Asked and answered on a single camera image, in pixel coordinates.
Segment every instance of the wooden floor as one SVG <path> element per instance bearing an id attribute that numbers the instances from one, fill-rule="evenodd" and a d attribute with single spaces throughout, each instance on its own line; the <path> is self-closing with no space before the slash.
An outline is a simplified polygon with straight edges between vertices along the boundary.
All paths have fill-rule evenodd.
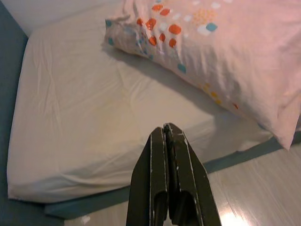
<path id="1" fill-rule="evenodd" d="M 209 179 L 223 226 L 301 226 L 301 145 L 212 173 Z M 126 214 L 125 202 L 65 226 L 124 226 Z"/>

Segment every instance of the white fitted sheet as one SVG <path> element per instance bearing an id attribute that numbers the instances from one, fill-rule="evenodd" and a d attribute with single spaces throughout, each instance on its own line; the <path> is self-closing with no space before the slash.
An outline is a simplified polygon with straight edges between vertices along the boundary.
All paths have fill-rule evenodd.
<path id="1" fill-rule="evenodd" d="M 166 122 L 184 130 L 201 161 L 271 137 L 172 72 L 104 45 L 114 8 L 29 38 L 9 146 L 10 198 L 58 202 L 127 186 L 148 135 Z"/>

